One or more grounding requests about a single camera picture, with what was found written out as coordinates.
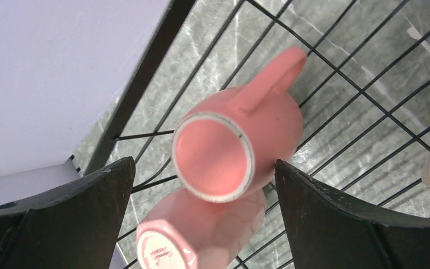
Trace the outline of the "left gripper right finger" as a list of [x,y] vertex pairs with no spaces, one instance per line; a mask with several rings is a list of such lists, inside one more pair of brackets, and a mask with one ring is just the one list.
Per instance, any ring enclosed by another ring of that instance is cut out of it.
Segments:
[[283,160],[275,182],[295,268],[430,268],[430,219],[360,200]]

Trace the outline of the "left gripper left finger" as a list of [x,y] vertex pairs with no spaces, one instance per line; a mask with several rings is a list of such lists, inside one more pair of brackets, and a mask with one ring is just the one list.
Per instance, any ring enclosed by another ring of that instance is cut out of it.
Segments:
[[109,268],[134,177],[124,157],[0,205],[0,268]]

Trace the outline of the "pink mug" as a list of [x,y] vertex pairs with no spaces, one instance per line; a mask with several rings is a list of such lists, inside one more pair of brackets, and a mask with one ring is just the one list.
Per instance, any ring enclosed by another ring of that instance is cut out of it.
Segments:
[[137,226],[142,268],[226,268],[261,228],[263,190],[211,203],[179,188],[162,198]]
[[174,131],[171,156],[182,185],[216,203],[253,193],[274,177],[303,135],[300,107],[289,89],[307,54],[289,47],[248,84],[224,89],[196,104]]

